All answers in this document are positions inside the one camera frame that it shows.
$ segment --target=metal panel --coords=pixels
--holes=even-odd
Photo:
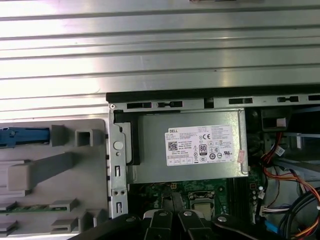
[[[106,92],[319,83],[319,15],[317,0],[0,1],[2,106],[77,95],[55,107],[85,114]]]

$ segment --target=motherboard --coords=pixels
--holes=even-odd
[[[250,215],[257,204],[257,194],[262,184],[261,172],[253,168],[247,178],[247,195]],[[162,207],[164,193],[180,193],[185,209],[202,212],[207,220],[217,214],[230,213],[229,181],[226,178],[132,184],[129,191],[129,211],[143,216],[148,210]]]

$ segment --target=black wire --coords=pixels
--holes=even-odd
[[[317,187],[315,190],[318,193],[320,193],[320,187]],[[314,196],[314,194],[311,191],[308,191],[294,201],[290,209],[286,212],[286,214],[283,216],[283,218],[279,223],[279,230],[282,230],[283,237],[287,239],[291,238],[291,226],[292,226],[294,217],[299,211],[301,211],[304,207],[306,207],[306,205],[310,204],[315,200],[316,200],[316,197]]]

